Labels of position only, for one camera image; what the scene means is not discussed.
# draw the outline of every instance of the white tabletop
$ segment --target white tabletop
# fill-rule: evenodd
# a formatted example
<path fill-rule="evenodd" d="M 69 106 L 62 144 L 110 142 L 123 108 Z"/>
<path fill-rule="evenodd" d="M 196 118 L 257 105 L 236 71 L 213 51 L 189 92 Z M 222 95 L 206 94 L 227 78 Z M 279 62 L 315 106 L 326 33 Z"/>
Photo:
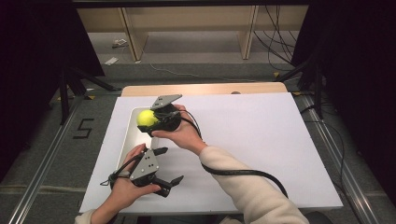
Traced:
<path fill-rule="evenodd" d="M 159 178 L 170 182 L 180 175 L 185 177 L 167 198 L 146 195 L 122 212 L 136 215 L 236 212 L 231 198 L 194 154 L 166 139 L 154 138 L 151 142 L 146 133 L 137 131 L 131 118 L 133 111 L 150 107 L 156 98 L 117 100 L 80 212 L 97 208 L 106 199 L 110 187 L 100 183 L 119 167 L 127 150 L 143 142 L 153 148 L 169 147 L 167 153 L 157 157 Z M 289 93 L 183 96 L 174 104 L 185 105 L 194 115 L 209 145 L 227 149 L 252 169 L 279 179 L 299 208 L 343 206 Z"/>

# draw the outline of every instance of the person's left hand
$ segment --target person's left hand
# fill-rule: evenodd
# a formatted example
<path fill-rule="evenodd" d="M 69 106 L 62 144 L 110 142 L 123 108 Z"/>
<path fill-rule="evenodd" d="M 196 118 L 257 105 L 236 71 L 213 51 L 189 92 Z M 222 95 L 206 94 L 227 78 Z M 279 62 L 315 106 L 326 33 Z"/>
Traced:
<path fill-rule="evenodd" d="M 132 157 L 138 155 L 146 144 L 141 144 L 134 147 L 125 157 L 123 163 L 127 162 Z M 124 170 L 130 170 L 134 165 L 134 161 L 125 167 Z M 135 186 L 129 178 L 117 178 L 114 183 L 113 190 L 106 199 L 106 201 L 92 213 L 91 223 L 107 223 L 120 210 L 131 206 L 139 197 L 156 192 L 161 187 L 158 185 L 147 185 L 145 187 Z"/>

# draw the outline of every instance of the hand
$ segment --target hand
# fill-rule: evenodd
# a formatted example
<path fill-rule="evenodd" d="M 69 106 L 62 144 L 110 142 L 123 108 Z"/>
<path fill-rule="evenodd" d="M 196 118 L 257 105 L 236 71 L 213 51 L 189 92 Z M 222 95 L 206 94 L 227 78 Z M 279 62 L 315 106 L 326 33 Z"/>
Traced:
<path fill-rule="evenodd" d="M 123 163 L 127 162 L 132 157 L 138 155 L 146 145 L 141 144 L 134 147 L 125 157 Z M 125 167 L 124 170 L 131 170 L 134 162 L 131 162 Z M 129 178 L 117 178 L 114 183 L 113 190 L 111 191 L 105 202 L 96 209 L 91 216 L 91 224 L 96 223 L 107 223 L 111 218 L 113 218 L 120 210 L 131 206 L 136 199 L 139 197 L 153 193 L 160 190 L 158 185 L 147 185 L 145 187 L 135 186 Z"/>
<path fill-rule="evenodd" d="M 174 105 L 180 111 L 180 116 L 184 119 L 192 121 L 189 114 L 186 112 L 184 105 Z M 180 125 L 173 132 L 154 131 L 151 133 L 155 137 L 167 138 L 172 140 L 178 147 L 186 148 L 187 150 L 197 154 L 201 153 L 202 149 L 207 147 L 207 144 L 201 139 L 197 131 L 186 121 L 182 120 Z"/>

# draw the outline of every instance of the tennis ball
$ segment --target tennis ball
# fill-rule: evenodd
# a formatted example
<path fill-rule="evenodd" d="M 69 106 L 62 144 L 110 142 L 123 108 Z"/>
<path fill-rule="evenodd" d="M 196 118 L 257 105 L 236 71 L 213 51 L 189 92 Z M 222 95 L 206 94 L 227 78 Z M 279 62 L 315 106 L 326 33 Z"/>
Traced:
<path fill-rule="evenodd" d="M 137 115 L 136 121 L 138 126 L 149 127 L 157 122 L 158 119 L 154 117 L 154 111 L 148 109 L 140 112 L 139 115 Z"/>

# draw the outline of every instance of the gray carpet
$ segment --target gray carpet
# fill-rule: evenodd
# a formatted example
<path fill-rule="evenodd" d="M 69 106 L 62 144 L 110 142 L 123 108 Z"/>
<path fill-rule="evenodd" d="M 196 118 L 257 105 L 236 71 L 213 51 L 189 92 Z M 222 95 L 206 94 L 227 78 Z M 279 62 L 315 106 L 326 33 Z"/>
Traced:
<path fill-rule="evenodd" d="M 268 64 L 154 64 L 161 69 L 169 69 L 179 75 L 165 71 L 154 70 L 150 64 L 115 64 L 104 65 L 106 77 L 102 80 L 116 87 L 128 85 L 155 85 L 177 83 L 215 83 L 215 82 L 248 82 L 250 80 L 274 80 L 274 68 Z M 275 64 L 276 67 L 288 69 L 285 64 Z M 286 82 L 290 91 L 296 90 L 295 81 Z M 91 82 L 84 81 L 87 88 L 96 88 Z M 59 129 L 61 120 L 61 104 L 57 101 L 58 94 L 50 103 L 52 109 L 41 119 L 35 136 L 31 139 L 31 147 L 21 153 L 14 162 L 12 169 L 0 185 L 0 223 L 7 223 L 16 202 L 25 187 L 30 183 L 42 158 L 50 147 L 51 141 Z M 78 214 L 78 207 L 83 199 L 93 167 L 104 139 L 108 121 L 118 95 L 105 92 L 97 94 L 93 100 L 84 100 L 70 124 L 64 142 L 51 165 L 42 188 L 30 209 L 25 223 L 73 223 Z M 304 97 L 297 96 L 295 102 L 300 110 L 306 108 Z M 323 106 L 325 122 L 335 130 L 330 130 L 337 146 L 341 146 L 341 138 L 346 151 L 346 163 L 358 180 L 363 192 L 369 199 L 379 223 L 396 223 L 396 209 L 385 195 L 379 184 L 367 167 L 364 159 L 356 151 L 343 121 L 336 115 L 330 102 Z M 311 120 L 310 112 L 303 114 L 304 120 Z M 83 119 L 84 127 L 92 128 L 88 138 L 78 139 L 87 132 L 79 131 L 78 126 Z M 326 166 L 330 177 L 339 184 L 339 172 L 336 169 L 328 149 L 325 147 L 314 123 L 306 123 L 308 131 L 314 140 L 320 157 Z M 339 191 L 344 207 L 324 212 L 333 223 L 358 223 L 346 197 Z M 134 223 L 134 217 L 120 216 L 116 223 Z"/>

